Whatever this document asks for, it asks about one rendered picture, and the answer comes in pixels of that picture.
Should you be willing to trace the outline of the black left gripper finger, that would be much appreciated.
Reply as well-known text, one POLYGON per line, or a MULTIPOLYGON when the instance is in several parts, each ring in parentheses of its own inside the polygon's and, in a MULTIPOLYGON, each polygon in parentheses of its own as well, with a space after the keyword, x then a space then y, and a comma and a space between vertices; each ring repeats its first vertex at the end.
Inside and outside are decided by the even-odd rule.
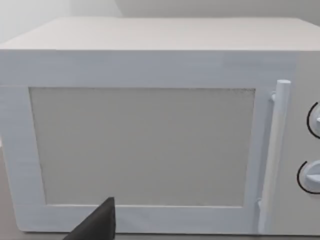
POLYGON ((115 240, 115 198, 108 197, 62 240, 115 240))

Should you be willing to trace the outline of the pale microwave door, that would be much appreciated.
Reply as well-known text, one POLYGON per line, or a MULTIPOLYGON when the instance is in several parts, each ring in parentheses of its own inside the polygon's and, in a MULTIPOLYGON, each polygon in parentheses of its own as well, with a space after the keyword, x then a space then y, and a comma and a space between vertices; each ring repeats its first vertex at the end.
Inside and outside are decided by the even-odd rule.
POLYGON ((0 87, 23 232, 69 232, 106 198, 125 234, 253 234, 270 89, 0 87))

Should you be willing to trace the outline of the pale microwave oven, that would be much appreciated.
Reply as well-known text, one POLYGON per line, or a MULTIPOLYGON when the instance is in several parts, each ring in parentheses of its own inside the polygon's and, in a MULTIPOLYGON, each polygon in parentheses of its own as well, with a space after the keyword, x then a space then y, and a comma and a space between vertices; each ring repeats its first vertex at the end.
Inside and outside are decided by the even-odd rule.
POLYGON ((320 195, 300 189, 320 160, 307 114, 320 101, 320 27, 296 18, 67 17, 0 44, 0 87, 269 88, 255 235, 278 80, 291 81, 268 232, 320 236, 320 195))

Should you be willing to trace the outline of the white microwave knob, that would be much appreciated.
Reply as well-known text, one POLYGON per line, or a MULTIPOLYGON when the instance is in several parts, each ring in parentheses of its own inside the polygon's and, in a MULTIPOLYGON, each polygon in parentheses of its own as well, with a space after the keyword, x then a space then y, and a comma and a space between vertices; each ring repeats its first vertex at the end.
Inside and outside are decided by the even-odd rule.
POLYGON ((305 193, 320 196, 320 160, 303 162, 297 171, 296 182, 305 193))
POLYGON ((309 109, 306 117, 306 126, 309 133, 320 140, 320 101, 315 102, 309 109))

